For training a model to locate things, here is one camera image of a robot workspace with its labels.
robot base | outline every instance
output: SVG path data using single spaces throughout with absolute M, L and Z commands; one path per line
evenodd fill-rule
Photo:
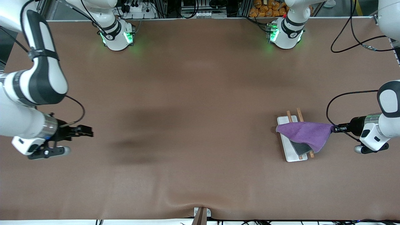
M 286 33 L 282 31 L 282 21 L 284 18 L 278 18 L 277 20 L 271 22 L 272 24 L 276 24 L 277 27 L 275 28 L 274 33 L 272 34 L 267 34 L 267 39 L 269 43 L 274 43 L 276 46 L 282 49 L 290 49 L 295 47 L 295 45 L 300 41 L 301 35 L 303 32 L 301 32 L 299 35 L 297 35 L 296 38 L 289 38 Z
M 133 46 L 133 42 L 135 39 L 135 26 L 132 26 L 131 23 L 128 23 L 125 20 L 118 21 L 121 23 L 121 31 L 117 36 L 115 36 L 114 40 L 108 40 L 101 35 L 103 38 L 104 46 L 107 46 L 113 51 L 121 51 L 128 46 Z

wooden stick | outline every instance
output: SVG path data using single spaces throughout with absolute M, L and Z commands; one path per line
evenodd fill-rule
M 301 114 L 300 108 L 296 108 L 296 110 L 297 110 L 297 115 L 299 116 L 300 122 L 304 122 L 303 115 Z M 310 151 L 310 157 L 314 158 L 314 152 L 312 150 Z
M 290 114 L 290 111 L 289 111 L 289 110 L 286 111 L 286 114 L 288 115 L 289 123 L 293 123 L 292 115 Z

white bracket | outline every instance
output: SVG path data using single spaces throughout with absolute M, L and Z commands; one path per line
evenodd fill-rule
M 199 210 L 198 207 L 195 207 L 193 210 L 193 216 L 195 217 L 197 214 L 197 211 Z M 211 217 L 211 210 L 206 208 L 206 212 L 207 212 L 207 217 Z

purple towel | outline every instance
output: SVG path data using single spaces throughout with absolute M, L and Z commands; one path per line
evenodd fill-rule
M 276 131 L 296 143 L 306 143 L 317 153 L 325 145 L 332 124 L 298 122 L 278 125 Z

table surface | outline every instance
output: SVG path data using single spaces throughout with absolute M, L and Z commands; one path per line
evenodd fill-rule
M 332 134 L 314 159 L 285 161 L 276 118 L 300 107 L 327 123 L 334 96 L 398 79 L 393 52 L 333 54 L 344 19 L 312 19 L 282 50 L 244 19 L 145 21 L 134 47 L 113 52 L 89 22 L 52 22 L 69 82 L 94 137 L 66 157 L 30 161 L 1 137 L 0 219 L 161 219 L 205 206 L 216 219 L 400 219 L 400 139 L 369 155 Z M 381 35 L 354 19 L 361 40 Z M 335 49 L 355 44 L 346 31 Z M 386 38 L 371 42 L 390 48 Z M 30 68 L 14 47 L 5 72 Z M 69 99 L 42 106 L 65 121 Z M 344 96 L 331 119 L 379 111 L 374 93 Z

